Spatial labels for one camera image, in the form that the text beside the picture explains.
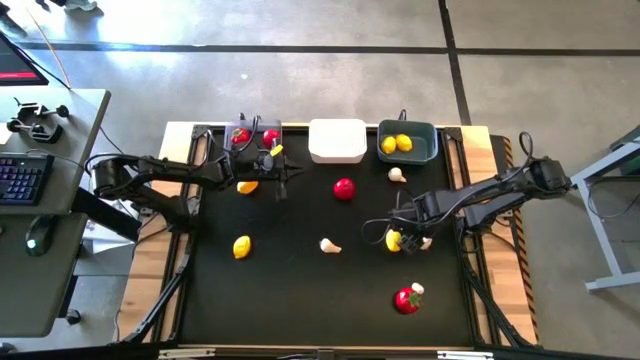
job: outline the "gray floor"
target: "gray floor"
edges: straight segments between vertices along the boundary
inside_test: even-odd
[[[459,47],[640,49],[640,3],[635,0],[447,3]],[[56,42],[445,44],[436,0],[111,0],[101,6],[103,11],[93,14],[66,14],[55,6],[51,14],[36,5],[30,9]],[[30,34],[28,41],[40,41],[25,11],[17,5],[12,11]],[[48,52],[32,54],[58,73]],[[125,151],[136,154],[157,154],[166,121],[221,121],[239,111],[283,121],[355,117],[378,122],[406,108],[412,120],[460,123],[446,55],[59,55],[73,86],[113,92],[105,130]],[[640,118],[640,57],[461,56],[460,69],[474,125],[489,126],[492,133],[513,140],[519,131],[529,131],[535,154],[562,161],[569,174],[604,154]],[[128,131],[132,123],[138,134]],[[110,149],[99,140],[96,150]],[[611,212],[633,197],[634,189],[626,191],[609,205]],[[585,280],[609,274],[578,195],[532,201],[523,213],[541,344],[637,357],[640,286],[586,292]],[[633,214],[608,225],[633,229]],[[613,232],[629,267],[637,267],[636,239]],[[86,269],[89,273],[95,266]],[[123,289],[122,277],[86,278],[73,299],[87,314],[85,325],[56,324],[45,339],[14,342],[21,350],[104,344],[111,340],[112,316]]]

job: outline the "red apple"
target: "red apple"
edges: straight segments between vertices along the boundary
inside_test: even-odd
[[[340,200],[351,200],[356,195],[356,184],[349,178],[340,179],[333,185],[333,194]]]
[[[396,293],[396,309],[402,314],[413,314],[420,309],[424,288],[418,283],[413,283],[410,288],[400,289]]]
[[[249,130],[245,128],[237,128],[234,129],[231,133],[231,143],[233,145],[242,144],[251,138],[251,134],[249,134]]]
[[[262,145],[267,149],[271,149],[273,147],[273,139],[277,139],[280,137],[280,132],[278,130],[269,129],[262,134]]]

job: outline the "computer screen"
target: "computer screen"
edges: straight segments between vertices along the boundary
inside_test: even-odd
[[[0,86],[48,83],[47,78],[0,32]]]

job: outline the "yellow lemon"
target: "yellow lemon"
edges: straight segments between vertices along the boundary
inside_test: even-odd
[[[257,181],[240,181],[238,182],[238,192],[242,195],[248,195],[258,187]]]
[[[398,150],[404,152],[411,151],[411,149],[413,148],[411,138],[404,134],[396,136],[396,144],[398,146]]]
[[[251,250],[251,239],[248,236],[240,236],[233,243],[233,256],[236,259],[242,259],[243,257],[249,254],[249,250]]]
[[[396,151],[396,139],[394,139],[392,136],[387,136],[386,138],[384,138],[384,140],[382,140],[380,149],[382,149],[382,152],[387,155]]]
[[[387,232],[387,236],[385,238],[387,243],[387,249],[391,252],[400,251],[400,240],[402,240],[402,235],[398,231],[389,230]]]

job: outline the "gray desk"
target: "gray desk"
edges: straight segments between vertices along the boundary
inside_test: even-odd
[[[15,133],[1,152],[25,152],[29,149],[44,149],[54,154],[73,159],[84,164],[98,135],[98,129],[107,110],[111,93],[107,90],[67,90],[46,86],[0,87],[0,122],[15,117],[18,111],[15,100],[39,102],[47,108],[60,105],[69,108],[68,119],[52,115],[62,126],[64,133],[55,144],[41,144],[29,136]],[[68,214],[71,210],[76,190],[82,180],[82,169],[68,161],[56,159],[53,171],[38,206],[3,206],[0,215],[7,214]]]
[[[42,337],[51,332],[63,304],[87,222],[84,214],[63,216],[49,251],[27,255],[25,233],[34,215],[0,218],[0,337]]]

